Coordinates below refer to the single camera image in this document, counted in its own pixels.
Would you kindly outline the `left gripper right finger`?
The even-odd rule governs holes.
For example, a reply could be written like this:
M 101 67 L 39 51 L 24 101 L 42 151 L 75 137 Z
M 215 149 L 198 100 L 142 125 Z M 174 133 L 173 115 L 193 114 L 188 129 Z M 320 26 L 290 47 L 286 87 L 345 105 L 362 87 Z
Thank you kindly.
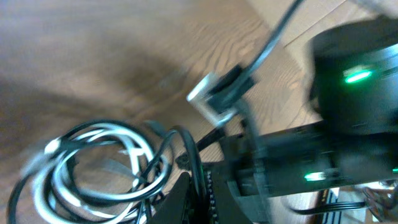
M 209 223 L 252 224 L 235 202 L 226 182 L 213 170 L 205 172 L 208 192 Z

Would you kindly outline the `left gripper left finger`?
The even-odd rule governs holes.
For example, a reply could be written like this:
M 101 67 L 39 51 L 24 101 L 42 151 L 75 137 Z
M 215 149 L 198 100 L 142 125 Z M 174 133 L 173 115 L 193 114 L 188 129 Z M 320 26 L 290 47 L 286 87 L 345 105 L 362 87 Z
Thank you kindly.
M 189 224 L 193 199 L 190 174 L 183 172 L 156 211 L 154 224 Z

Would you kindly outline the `black usb cable thick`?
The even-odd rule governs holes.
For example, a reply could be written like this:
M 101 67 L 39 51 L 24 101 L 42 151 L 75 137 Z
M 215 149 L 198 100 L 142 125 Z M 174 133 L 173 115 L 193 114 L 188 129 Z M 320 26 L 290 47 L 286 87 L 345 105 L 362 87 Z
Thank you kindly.
M 61 217 L 50 206 L 48 197 L 55 199 L 71 211 L 80 208 L 100 219 L 100 223 L 141 223 L 151 218 L 155 204 L 170 195 L 163 195 L 162 189 L 168 182 L 172 162 L 164 151 L 172 148 L 172 138 L 179 134 L 184 143 L 191 175 L 188 188 L 192 190 L 192 202 L 202 208 L 206 204 L 207 191 L 199 151 L 192 135 L 180 126 L 164 131 L 152 123 L 152 127 L 162 138 L 158 151 L 140 130 L 126 123 L 113 120 L 99 120 L 84 123 L 59 137 L 58 148 L 51 153 L 52 160 L 39 172 L 34 190 L 34 203 L 37 211 L 49 223 L 90 223 L 75 212 L 71 218 Z M 111 194 L 91 189 L 79 189 L 73 179 L 75 154 L 88 147 L 121 144 L 129 156 L 132 187 L 126 193 Z

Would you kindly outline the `black usb cable thin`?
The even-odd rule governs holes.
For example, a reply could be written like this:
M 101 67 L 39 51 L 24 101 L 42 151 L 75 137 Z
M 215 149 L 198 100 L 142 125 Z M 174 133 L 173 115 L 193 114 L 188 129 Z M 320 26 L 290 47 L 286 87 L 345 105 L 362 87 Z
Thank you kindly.
M 98 119 L 98 120 L 88 121 L 85 123 L 99 121 L 99 120 L 112 120 L 112 119 Z M 160 145 L 161 145 L 163 140 L 162 140 L 160 134 L 158 132 L 156 132 L 154 130 L 154 128 L 152 127 L 152 123 L 156 123 L 157 125 L 161 126 L 164 131 L 169 131 L 170 129 L 168 129 L 168 130 L 165 129 L 161 124 L 159 124 L 156 121 L 147 121 L 146 122 L 146 126 L 154 134 L 156 134 L 159 137 Z M 221 135 L 222 135 L 221 131 L 214 130 L 209 135 L 207 135 L 204 139 L 202 139 L 200 142 L 194 141 L 195 144 L 197 145 L 198 151 L 200 150 L 200 148 L 214 143 L 216 140 L 218 140 L 221 137 Z M 34 203 L 34 190 L 38 186 L 38 183 L 35 180 L 36 180 L 39 172 L 42 171 L 43 168 L 46 167 L 46 165 L 49 164 L 49 162 L 52 160 L 51 153 L 58 148 L 59 142 L 57 139 L 59 137 L 57 137 L 57 138 L 49 141 L 47 144 L 45 144 L 45 146 L 43 146 L 34 157 L 32 157 L 29 161 L 27 161 L 26 164 L 24 165 L 24 167 L 21 169 L 21 175 L 10 194 L 10 197 L 9 197 L 9 200 L 7 203 L 7 210 L 6 210 L 6 222 L 7 223 L 16 223 L 17 222 L 17 206 L 19 203 L 21 193 L 27 185 L 29 185 L 31 187 L 33 206 L 34 206 L 36 212 L 39 214 L 39 212 L 37 211 L 37 209 L 35 207 L 35 203 Z M 160 145 L 156 146 L 153 144 L 153 142 L 150 139 L 149 139 L 149 141 L 153 145 L 154 150 L 158 151 Z M 182 138 L 180 137 L 179 134 L 176 134 L 173 136 L 172 145 L 173 145 L 172 148 L 167 148 L 164 151 L 164 156 L 170 162 L 172 162 L 173 166 L 172 166 L 172 171 L 171 171 L 171 175 L 168 179 L 168 182 L 162 189 L 163 195 L 169 194 L 172 187 L 176 183 L 177 179 L 180 177 L 181 173 L 188 172 L 190 175 L 192 173 L 190 170 L 190 167 L 188 165 L 188 157 L 187 157 L 186 149 L 184 147 Z M 86 158 L 90 151 L 92 151 L 92 150 L 101 151 L 102 149 L 104 149 L 106 147 L 118 148 L 126 156 L 127 164 L 123 164 L 118 161 L 114 161 L 112 159 L 101 159 L 99 157 L 95 157 L 94 165 L 90 169 L 90 171 L 92 173 L 96 173 L 98 171 L 98 169 L 104 169 L 104 170 L 111 172 L 115 175 L 124 175 L 127 179 L 126 181 L 128 184 L 127 190 L 125 192 L 113 192 L 113 189 L 119 185 L 119 182 L 115 179 L 97 178 L 95 186 L 91 187 L 91 188 L 86 188 L 76 182 L 75 167 L 78 164 L 79 158 Z M 203 166 L 203 174 L 205 177 L 205 172 L 207 170 L 211 169 L 211 164 L 209 164 L 209 163 L 205 164 L 202 162 L 201 162 L 201 164 Z M 95 190 L 98 192 L 111 193 L 111 194 L 126 193 L 128 190 L 131 189 L 132 181 L 133 181 L 132 175 L 130 175 L 128 173 L 129 169 L 131 169 L 131 163 L 130 163 L 129 156 L 127 155 L 127 152 L 125 151 L 123 145 L 110 144 L 110 145 L 104 145 L 104 146 L 87 147 L 85 149 L 80 150 L 77 154 L 75 154 L 75 166 L 73 168 L 73 179 L 75 181 L 76 186 L 79 189 L 91 189 L 91 190 Z M 162 201 L 155 204 L 155 206 L 151 212 L 150 220 L 143 221 L 141 223 L 154 223 L 154 215 L 155 215 L 156 211 L 159 210 L 160 206 L 162 205 L 162 203 L 164 202 L 165 199 L 163 199 Z M 53 210 L 56 213 L 58 213 L 58 215 L 60 215 L 61 217 L 70 219 L 72 217 L 70 212 L 75 212 L 85 218 L 88 218 L 90 220 L 90 223 L 107 224 L 107 223 L 100 223 L 100 218 L 94 217 L 94 216 L 90 215 L 89 213 L 86 213 L 84 210 L 82 210 L 80 208 L 72 208 L 71 211 L 66 210 L 65 207 L 59 202 L 59 200 L 55 199 L 55 197 L 53 195 L 50 195 L 48 197 L 48 200 L 49 200 L 50 206 L 53 208 Z M 202 208 L 197 207 L 192 202 L 191 210 L 190 210 L 190 223 L 209 223 L 210 219 L 209 219 L 209 214 L 208 214 L 208 206 L 209 206 L 208 195 L 207 195 L 206 204 Z

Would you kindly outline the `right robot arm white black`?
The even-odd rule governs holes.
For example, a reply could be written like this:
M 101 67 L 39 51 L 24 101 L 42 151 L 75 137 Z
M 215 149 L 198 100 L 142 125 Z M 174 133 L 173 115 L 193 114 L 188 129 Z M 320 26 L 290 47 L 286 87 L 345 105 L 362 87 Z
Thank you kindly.
M 242 149 L 217 191 L 216 221 L 247 223 L 247 213 L 269 222 L 271 197 L 390 179 L 397 166 L 397 20 L 343 24 L 310 42 L 313 80 L 308 100 L 319 122 L 259 135 L 246 102 L 247 75 L 222 94 L 218 106 L 234 106 L 245 132 L 221 146 Z

